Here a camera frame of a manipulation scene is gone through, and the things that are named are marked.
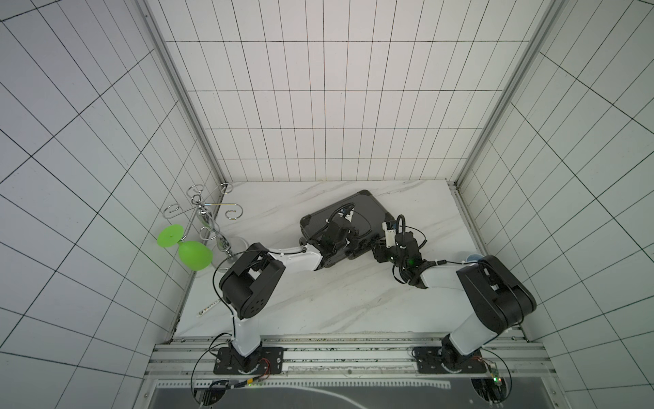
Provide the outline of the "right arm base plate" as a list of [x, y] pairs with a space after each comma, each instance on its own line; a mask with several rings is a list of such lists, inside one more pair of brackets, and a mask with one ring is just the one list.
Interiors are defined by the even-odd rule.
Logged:
[[480, 349], [460, 355], [454, 347], [424, 346], [412, 349], [411, 356], [421, 374], [477, 375], [488, 372], [486, 364], [480, 360]]

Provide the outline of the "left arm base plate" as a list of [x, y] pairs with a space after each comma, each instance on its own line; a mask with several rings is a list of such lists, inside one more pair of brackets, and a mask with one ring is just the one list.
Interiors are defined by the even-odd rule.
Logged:
[[233, 347], [220, 348], [213, 373], [216, 375], [278, 375], [282, 373], [284, 348], [259, 346], [252, 354], [241, 356]]

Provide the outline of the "black poker set case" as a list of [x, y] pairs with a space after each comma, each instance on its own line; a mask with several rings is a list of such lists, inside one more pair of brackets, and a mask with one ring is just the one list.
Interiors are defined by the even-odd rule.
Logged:
[[[371, 250], [371, 243], [384, 238], [383, 223], [393, 221], [389, 213], [368, 190], [361, 190], [346, 199], [304, 216], [300, 221], [304, 240], [319, 252], [318, 239], [325, 231], [325, 226], [344, 206], [354, 206], [355, 214], [352, 224], [359, 230], [359, 245], [354, 253], [354, 260]], [[320, 269], [332, 266], [321, 266]]]

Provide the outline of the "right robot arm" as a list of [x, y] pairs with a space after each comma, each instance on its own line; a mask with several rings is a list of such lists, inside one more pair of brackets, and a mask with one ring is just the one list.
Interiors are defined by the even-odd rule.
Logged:
[[[393, 264], [392, 273], [398, 283], [422, 290], [429, 288], [425, 274], [448, 264], [447, 260], [423, 258], [412, 233], [379, 239], [371, 249], [379, 263]], [[482, 346], [536, 310], [534, 296], [497, 257], [485, 256], [458, 265], [456, 277], [473, 312], [441, 342], [438, 359], [450, 370], [473, 358]]]

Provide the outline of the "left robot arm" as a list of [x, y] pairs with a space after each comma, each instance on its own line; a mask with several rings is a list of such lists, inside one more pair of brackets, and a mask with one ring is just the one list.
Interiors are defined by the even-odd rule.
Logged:
[[255, 317], [266, 307], [285, 273], [312, 272], [325, 267], [327, 258], [357, 245], [359, 229], [353, 215], [331, 216], [323, 227], [298, 247], [270, 250], [260, 243], [250, 245], [223, 274], [218, 284], [221, 299], [233, 310], [232, 353], [250, 359], [259, 353], [262, 339]]

